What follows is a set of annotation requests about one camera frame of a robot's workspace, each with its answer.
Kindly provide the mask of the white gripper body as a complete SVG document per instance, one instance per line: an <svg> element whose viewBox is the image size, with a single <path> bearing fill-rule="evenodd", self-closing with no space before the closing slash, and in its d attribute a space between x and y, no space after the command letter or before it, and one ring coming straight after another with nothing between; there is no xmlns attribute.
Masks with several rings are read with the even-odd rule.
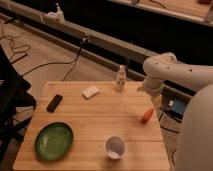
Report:
<svg viewBox="0 0 213 171"><path fill-rule="evenodd" d="M151 97L159 96L163 91L164 82L159 79L145 78L137 91L144 91Z"/></svg>

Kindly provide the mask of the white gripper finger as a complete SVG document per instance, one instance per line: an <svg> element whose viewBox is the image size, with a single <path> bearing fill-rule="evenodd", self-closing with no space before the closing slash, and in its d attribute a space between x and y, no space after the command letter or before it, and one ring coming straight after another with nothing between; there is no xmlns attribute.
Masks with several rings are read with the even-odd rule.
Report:
<svg viewBox="0 0 213 171"><path fill-rule="evenodd" d="M151 101L153 103L153 107L155 109L155 113L158 114L159 110L160 110L160 107L161 107L162 96L159 95L159 96L156 96L156 97L152 97Z"/></svg>

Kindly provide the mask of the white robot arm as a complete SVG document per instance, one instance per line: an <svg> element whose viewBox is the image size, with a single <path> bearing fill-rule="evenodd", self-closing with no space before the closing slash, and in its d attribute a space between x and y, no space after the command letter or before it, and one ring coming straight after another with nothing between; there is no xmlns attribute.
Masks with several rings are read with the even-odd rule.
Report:
<svg viewBox="0 0 213 171"><path fill-rule="evenodd" d="M213 171L213 66L180 62L171 53L148 57L141 89L153 99L170 81L194 92L186 102L174 171Z"/></svg>

